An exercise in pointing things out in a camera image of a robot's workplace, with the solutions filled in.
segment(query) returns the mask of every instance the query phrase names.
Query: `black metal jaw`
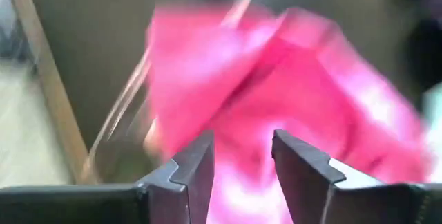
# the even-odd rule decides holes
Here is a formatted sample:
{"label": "black metal jaw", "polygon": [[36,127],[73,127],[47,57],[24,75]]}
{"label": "black metal jaw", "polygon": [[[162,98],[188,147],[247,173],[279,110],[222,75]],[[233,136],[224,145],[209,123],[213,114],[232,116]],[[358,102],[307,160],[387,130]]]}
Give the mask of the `black metal jaw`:
{"label": "black metal jaw", "polygon": [[0,190],[0,223],[204,224],[211,196],[213,134],[135,184]]}
{"label": "black metal jaw", "polygon": [[442,223],[439,185],[341,189],[346,177],[329,165],[330,157],[286,131],[275,131],[272,155],[295,224]]}

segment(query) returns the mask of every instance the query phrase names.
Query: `pink fabric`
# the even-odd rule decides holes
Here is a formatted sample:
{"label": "pink fabric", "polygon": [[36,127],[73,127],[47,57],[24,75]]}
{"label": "pink fabric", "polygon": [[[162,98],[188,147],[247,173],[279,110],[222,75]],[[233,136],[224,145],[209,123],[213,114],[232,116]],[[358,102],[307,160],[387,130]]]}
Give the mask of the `pink fabric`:
{"label": "pink fabric", "polygon": [[420,120],[336,24],[304,10],[157,8],[148,32],[153,112],[170,157],[215,131],[208,223],[291,223],[274,129],[388,183],[422,181]]}

